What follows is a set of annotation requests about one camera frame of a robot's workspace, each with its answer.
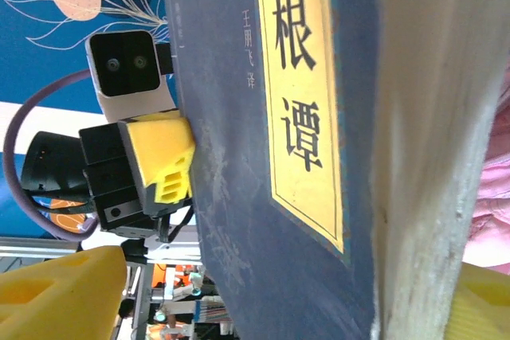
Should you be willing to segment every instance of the camera lens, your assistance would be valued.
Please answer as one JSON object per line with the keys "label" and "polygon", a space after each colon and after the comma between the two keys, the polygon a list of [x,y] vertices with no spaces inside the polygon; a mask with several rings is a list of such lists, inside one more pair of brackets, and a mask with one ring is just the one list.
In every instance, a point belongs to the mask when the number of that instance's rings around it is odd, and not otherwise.
{"label": "camera lens", "polygon": [[117,72],[120,67],[120,62],[117,59],[110,59],[106,62],[106,68],[110,72]]}
{"label": "camera lens", "polygon": [[135,57],[135,67],[138,69],[144,69],[147,67],[147,58],[144,56]]}

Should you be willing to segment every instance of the yellow label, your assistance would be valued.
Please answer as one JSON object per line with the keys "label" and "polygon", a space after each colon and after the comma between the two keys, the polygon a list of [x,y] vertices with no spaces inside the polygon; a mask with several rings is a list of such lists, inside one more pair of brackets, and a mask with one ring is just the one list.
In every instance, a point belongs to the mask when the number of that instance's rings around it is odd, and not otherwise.
{"label": "yellow label", "polygon": [[275,201],[343,252],[330,0],[259,0]]}

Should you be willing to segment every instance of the background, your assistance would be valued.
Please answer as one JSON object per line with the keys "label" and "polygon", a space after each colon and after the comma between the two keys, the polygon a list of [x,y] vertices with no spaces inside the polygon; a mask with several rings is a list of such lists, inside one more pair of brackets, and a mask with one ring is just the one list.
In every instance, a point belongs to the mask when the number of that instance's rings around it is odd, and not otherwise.
{"label": "background", "polygon": [[[0,150],[10,118],[20,104],[52,81],[87,68],[84,41],[92,33],[146,29],[156,42],[169,41],[163,0],[0,0],[0,12]],[[172,76],[168,85],[177,104]],[[99,113],[91,80],[48,98],[27,120],[28,126],[18,138],[18,169],[36,131],[77,135],[82,127],[103,123]],[[3,171],[0,236],[51,237],[14,203]]]}

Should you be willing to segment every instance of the yellow foam block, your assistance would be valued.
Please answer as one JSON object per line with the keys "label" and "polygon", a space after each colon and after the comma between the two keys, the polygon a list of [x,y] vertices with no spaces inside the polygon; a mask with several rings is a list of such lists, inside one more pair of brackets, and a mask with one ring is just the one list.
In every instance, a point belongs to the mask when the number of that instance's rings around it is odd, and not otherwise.
{"label": "yellow foam block", "polygon": [[446,340],[510,339],[510,276],[462,264]]}
{"label": "yellow foam block", "polygon": [[120,247],[78,252],[0,275],[2,340],[107,340],[126,282]]}
{"label": "yellow foam block", "polygon": [[156,184],[155,202],[184,199],[190,189],[188,172],[195,150],[187,119],[130,122],[127,130],[144,187]]}

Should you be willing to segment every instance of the pink fabric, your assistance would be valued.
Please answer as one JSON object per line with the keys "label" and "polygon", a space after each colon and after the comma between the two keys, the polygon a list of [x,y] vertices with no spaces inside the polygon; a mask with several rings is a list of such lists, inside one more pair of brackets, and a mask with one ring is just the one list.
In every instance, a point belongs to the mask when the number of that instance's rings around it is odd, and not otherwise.
{"label": "pink fabric", "polygon": [[510,275],[510,68],[492,126],[464,262]]}

